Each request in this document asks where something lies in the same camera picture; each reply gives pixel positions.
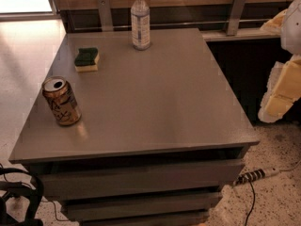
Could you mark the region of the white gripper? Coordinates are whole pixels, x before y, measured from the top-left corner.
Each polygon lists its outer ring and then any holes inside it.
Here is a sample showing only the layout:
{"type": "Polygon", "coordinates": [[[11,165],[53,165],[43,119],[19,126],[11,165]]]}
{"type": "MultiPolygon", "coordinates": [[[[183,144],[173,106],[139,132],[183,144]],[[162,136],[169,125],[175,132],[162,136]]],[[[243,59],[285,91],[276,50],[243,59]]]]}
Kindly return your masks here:
{"type": "Polygon", "coordinates": [[[301,55],[301,0],[293,0],[287,10],[264,23],[261,31],[281,32],[281,47],[293,54],[286,63],[275,63],[261,100],[258,117],[272,123],[282,119],[301,98],[301,56],[297,56],[301,55]]]}

